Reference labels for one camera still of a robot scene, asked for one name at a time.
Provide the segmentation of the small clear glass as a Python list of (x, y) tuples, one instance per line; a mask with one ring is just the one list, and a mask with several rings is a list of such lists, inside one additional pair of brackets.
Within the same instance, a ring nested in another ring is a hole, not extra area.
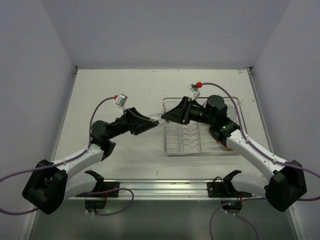
[(162, 119), (163, 114), (164, 114), (163, 112), (150, 114), (149, 118), (154, 122), (158, 122), (158, 125), (157, 125), (158, 127), (163, 127), (169, 123), (167, 120)]

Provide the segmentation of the pink floral mug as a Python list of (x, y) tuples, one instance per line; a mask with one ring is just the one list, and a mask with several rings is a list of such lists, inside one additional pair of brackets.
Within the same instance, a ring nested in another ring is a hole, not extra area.
[(216, 143), (217, 143), (218, 145), (220, 145), (222, 148), (224, 148), (226, 151), (229, 151), (229, 152), (233, 152), (233, 151), (234, 151), (233, 149), (229, 148), (228, 146), (223, 145), (223, 144), (222, 144), (221, 142), (219, 142), (219, 141), (216, 141)]

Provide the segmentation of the large clear glass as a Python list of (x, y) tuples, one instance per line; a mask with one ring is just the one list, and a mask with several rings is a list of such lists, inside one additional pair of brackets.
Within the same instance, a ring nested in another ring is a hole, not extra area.
[(227, 105), (227, 116), (234, 122), (237, 121), (237, 118), (238, 118), (238, 114), (237, 114), (237, 111), (235, 109), (234, 106), (232, 105)]

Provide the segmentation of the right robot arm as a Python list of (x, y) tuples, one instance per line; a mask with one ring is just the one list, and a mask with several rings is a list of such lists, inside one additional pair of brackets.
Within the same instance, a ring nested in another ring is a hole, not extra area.
[(217, 142), (239, 153), (262, 173), (257, 177), (235, 170), (223, 181), (238, 192), (265, 197), (276, 210), (286, 211), (307, 192), (302, 165), (296, 160), (288, 162), (256, 144), (239, 123), (227, 116), (227, 110), (224, 98), (219, 95), (209, 96), (205, 106), (184, 96), (161, 119), (181, 125), (191, 121), (207, 124)]

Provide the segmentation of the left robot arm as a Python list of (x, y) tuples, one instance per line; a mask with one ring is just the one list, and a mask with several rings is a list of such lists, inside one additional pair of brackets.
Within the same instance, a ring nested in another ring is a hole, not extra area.
[(113, 138), (127, 132), (137, 136), (159, 124), (158, 120), (143, 116), (134, 107), (124, 110), (122, 116), (111, 123), (95, 121), (90, 127), (88, 146), (60, 160), (40, 161), (28, 179), (22, 197), (49, 215), (69, 198), (81, 194), (105, 196), (104, 178), (88, 167), (112, 154), (116, 146)]

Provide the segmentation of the aluminium mounting rail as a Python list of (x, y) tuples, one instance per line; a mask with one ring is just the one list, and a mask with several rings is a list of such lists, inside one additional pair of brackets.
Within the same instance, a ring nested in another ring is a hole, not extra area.
[[(105, 182), (119, 182), (119, 187), (103, 191), (101, 194), (118, 191), (119, 200), (234, 200), (236, 198), (208, 197), (207, 182), (213, 179), (104, 179)], [(82, 173), (68, 180), (64, 199), (74, 197), (95, 198), (85, 196), (93, 190), (96, 181), (88, 174)], [(239, 192), (252, 194), (253, 199), (265, 196), (268, 182), (263, 177), (240, 173), (231, 180), (232, 186)]]

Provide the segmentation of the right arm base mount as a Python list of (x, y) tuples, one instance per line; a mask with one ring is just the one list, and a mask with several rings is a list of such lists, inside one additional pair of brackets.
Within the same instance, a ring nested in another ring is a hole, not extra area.
[[(209, 198), (251, 198), (252, 194), (244, 191), (237, 191), (231, 184), (231, 180), (241, 173), (240, 170), (234, 170), (224, 178), (220, 176), (215, 177), (212, 181), (206, 183), (206, 190)], [(222, 208), (227, 213), (238, 214), (242, 209), (242, 203), (228, 203)]]

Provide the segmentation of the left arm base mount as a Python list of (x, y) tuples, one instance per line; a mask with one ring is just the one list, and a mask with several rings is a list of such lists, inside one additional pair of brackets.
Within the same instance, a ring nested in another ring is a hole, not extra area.
[(112, 182), (112, 181), (105, 182), (104, 178), (93, 170), (87, 170), (85, 171), (85, 173), (93, 177), (94, 180), (96, 181), (93, 190), (86, 192), (85, 196), (92, 197), (92, 198), (95, 197), (99, 199), (85, 200), (84, 206), (86, 210), (94, 211), (95, 213), (97, 213), (97, 210), (102, 210), (105, 208), (108, 197), (117, 198), (119, 193), (118, 190), (109, 192), (109, 193), (101, 193), (101, 192), (114, 190), (120, 186), (120, 183)]

